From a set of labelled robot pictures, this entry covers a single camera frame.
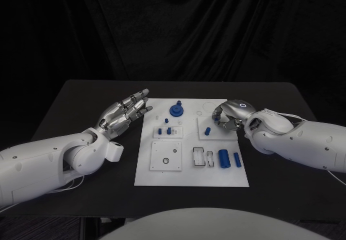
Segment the tabletop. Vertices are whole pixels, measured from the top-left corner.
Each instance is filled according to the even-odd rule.
[[[295,86],[285,82],[66,81],[32,141],[93,127],[105,108],[148,88],[149,98],[241,99],[315,121]],[[133,186],[142,118],[115,138],[119,162],[103,161],[80,186],[44,194],[1,215],[138,218],[181,208],[226,208],[280,219],[344,219],[346,188],[327,171],[259,153],[237,132],[249,187]]]

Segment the wire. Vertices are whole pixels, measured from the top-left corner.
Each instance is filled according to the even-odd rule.
[[[15,203],[15,204],[9,205],[8,207],[5,207],[4,209],[1,209],[1,210],[0,210],[0,213],[1,213],[2,211],[5,211],[6,209],[9,209],[11,207],[14,207],[17,204],[18,204],[18,203]]]
[[[272,111],[272,110],[269,110],[269,109],[266,109],[266,108],[265,108],[263,110],[267,110],[267,111],[270,111],[272,113],[275,113],[275,114],[278,114],[278,115],[282,115],[282,116],[286,116],[286,117],[292,117],[292,118],[301,119],[302,121],[306,121],[303,118],[301,118],[301,117],[296,116],[296,115],[286,114],[286,113],[279,113],[279,112]]]
[[[81,176],[80,182],[79,182],[79,184],[77,184],[76,186],[73,186],[73,187],[71,187],[71,185],[73,185],[73,183],[74,183],[74,180],[73,180],[73,182],[71,182],[71,185],[70,185],[67,188],[64,188],[64,189],[57,189],[57,190],[53,190],[53,191],[47,192],[47,194],[60,193],[60,192],[63,192],[63,191],[66,191],[66,190],[74,189],[76,187],[79,187],[79,186],[80,186],[80,184],[81,184],[83,180],[84,180],[84,176]]]
[[[329,171],[327,171],[327,172],[331,174],[331,176],[335,178],[335,180],[346,186],[346,183],[337,178],[337,176]]]

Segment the small blue piece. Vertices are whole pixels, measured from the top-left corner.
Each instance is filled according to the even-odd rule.
[[[226,149],[220,149],[217,151],[217,157],[218,157],[218,164],[223,169],[230,167],[230,162],[229,162],[229,152]]]
[[[208,133],[210,133],[210,128],[207,127],[203,134],[208,136]]]
[[[241,164],[240,164],[240,159],[239,159],[237,152],[234,152],[231,155],[233,155],[234,165],[236,165],[237,168],[240,168]]]
[[[184,109],[181,107],[181,102],[177,101],[175,105],[172,105],[168,109],[168,113],[172,117],[179,117],[184,113]]]

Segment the white robotic arm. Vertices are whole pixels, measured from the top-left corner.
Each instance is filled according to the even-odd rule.
[[[229,122],[218,122],[224,112]],[[263,154],[276,153],[285,159],[312,168],[346,172],[346,127],[328,123],[302,121],[292,124],[276,113],[254,108],[241,100],[229,100],[213,111],[214,124],[236,131],[243,125],[244,137]]]
[[[136,92],[103,111],[94,128],[8,147],[0,152],[0,207],[24,202],[92,174],[103,160],[117,162],[123,147],[113,141],[142,108],[148,90]],[[63,160],[70,169],[63,171]]]

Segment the robotic hand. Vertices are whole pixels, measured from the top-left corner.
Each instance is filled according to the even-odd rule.
[[[92,174],[103,160],[117,162],[123,147],[110,139],[151,109],[142,108],[148,90],[115,102],[96,126],[81,133],[8,147],[0,152],[0,206],[24,202]],[[63,160],[70,169],[63,171]]]
[[[227,122],[220,122],[221,112]],[[290,123],[282,116],[301,121]],[[243,125],[244,137],[260,153],[276,153],[312,168],[346,172],[346,127],[306,121],[267,109],[256,111],[241,100],[223,102],[211,113],[211,119],[217,126],[231,131]]]

